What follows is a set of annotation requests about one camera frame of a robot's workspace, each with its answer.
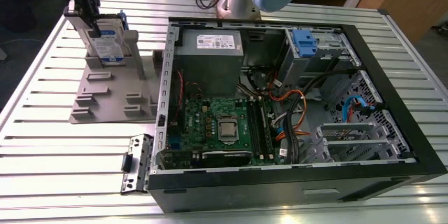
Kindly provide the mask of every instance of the motherboard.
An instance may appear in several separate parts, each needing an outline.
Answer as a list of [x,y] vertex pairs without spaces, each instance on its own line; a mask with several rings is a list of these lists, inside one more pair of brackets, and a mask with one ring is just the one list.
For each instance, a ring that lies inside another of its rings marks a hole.
[[180,130],[169,131],[164,168],[275,165],[271,112],[272,102],[261,97],[187,99]]

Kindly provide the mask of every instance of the metal bracket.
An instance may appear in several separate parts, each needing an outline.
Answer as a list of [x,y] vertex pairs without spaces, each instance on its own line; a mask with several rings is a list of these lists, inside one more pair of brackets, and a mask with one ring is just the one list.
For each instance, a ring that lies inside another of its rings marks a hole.
[[135,136],[129,141],[128,152],[123,156],[121,170],[123,183],[121,195],[147,194],[149,174],[151,153],[153,137],[145,134]]

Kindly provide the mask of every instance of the sticker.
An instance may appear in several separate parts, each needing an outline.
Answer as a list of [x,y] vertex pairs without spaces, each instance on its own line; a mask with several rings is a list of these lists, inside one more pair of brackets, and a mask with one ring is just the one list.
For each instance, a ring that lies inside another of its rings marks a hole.
[[235,49],[232,35],[197,35],[199,49]]
[[285,157],[287,154],[288,154],[288,150],[287,149],[280,149],[279,155]]
[[123,52],[120,45],[115,42],[117,38],[113,30],[103,30],[100,38],[92,38],[92,44],[97,56],[109,65],[116,65],[123,60]]
[[273,84],[280,88],[281,87],[281,82],[277,79],[273,79]]

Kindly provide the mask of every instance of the slatted metal table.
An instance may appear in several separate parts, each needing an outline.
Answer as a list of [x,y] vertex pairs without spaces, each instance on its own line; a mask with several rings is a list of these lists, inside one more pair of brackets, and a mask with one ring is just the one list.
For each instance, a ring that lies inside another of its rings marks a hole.
[[[169,16],[215,17],[195,0],[101,0],[128,15],[143,57],[164,48]],[[395,22],[376,10],[288,5],[263,19],[356,25],[433,148],[448,164],[448,92]],[[120,196],[129,137],[153,124],[71,125],[85,66],[83,42],[60,19],[0,114],[0,220],[127,223],[439,223],[448,220],[448,175],[360,202],[165,215],[151,196]]]

